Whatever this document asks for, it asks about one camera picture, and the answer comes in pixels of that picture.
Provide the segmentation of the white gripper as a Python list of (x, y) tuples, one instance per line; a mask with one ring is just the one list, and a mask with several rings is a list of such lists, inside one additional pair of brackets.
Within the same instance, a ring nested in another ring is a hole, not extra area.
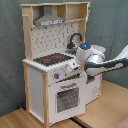
[(69, 77), (80, 73), (83, 70), (83, 67), (77, 64), (75, 61), (71, 61), (68, 63), (67, 67), (65, 68), (65, 76)]

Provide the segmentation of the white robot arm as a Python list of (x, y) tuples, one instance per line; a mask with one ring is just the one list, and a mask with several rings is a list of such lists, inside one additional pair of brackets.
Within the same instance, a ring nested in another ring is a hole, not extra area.
[(97, 76), (104, 72), (118, 70), (128, 66), (128, 45), (114, 59), (105, 61), (105, 55), (91, 44), (83, 43), (76, 50), (75, 58), (68, 63), (66, 75), (84, 67), (84, 71), (90, 76)]

